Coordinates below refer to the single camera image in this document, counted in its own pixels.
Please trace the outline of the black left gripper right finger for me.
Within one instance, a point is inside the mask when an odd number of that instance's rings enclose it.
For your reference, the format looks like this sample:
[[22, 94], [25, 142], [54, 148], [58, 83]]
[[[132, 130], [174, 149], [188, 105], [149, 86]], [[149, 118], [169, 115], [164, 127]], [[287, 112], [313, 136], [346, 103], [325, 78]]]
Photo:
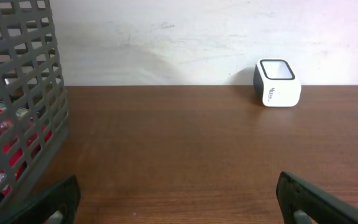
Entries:
[[290, 172], [280, 173], [276, 196], [285, 224], [358, 224], [357, 208]]

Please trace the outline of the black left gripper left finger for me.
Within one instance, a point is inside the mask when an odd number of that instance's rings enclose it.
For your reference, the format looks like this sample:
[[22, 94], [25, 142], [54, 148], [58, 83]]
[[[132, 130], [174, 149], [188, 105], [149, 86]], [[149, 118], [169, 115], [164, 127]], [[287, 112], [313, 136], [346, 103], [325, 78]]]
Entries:
[[45, 223], [55, 212], [63, 215], [62, 223], [73, 223], [80, 198], [78, 181], [70, 175], [23, 204], [9, 223]]

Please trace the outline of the red snack bag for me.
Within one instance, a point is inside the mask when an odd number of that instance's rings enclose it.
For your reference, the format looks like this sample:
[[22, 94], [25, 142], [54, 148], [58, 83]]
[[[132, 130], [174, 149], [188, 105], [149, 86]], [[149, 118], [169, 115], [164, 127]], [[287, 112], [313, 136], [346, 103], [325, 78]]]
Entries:
[[50, 121], [46, 116], [42, 120], [44, 124], [39, 124], [25, 108], [19, 108], [13, 116], [0, 104], [0, 200], [12, 194], [52, 143]]

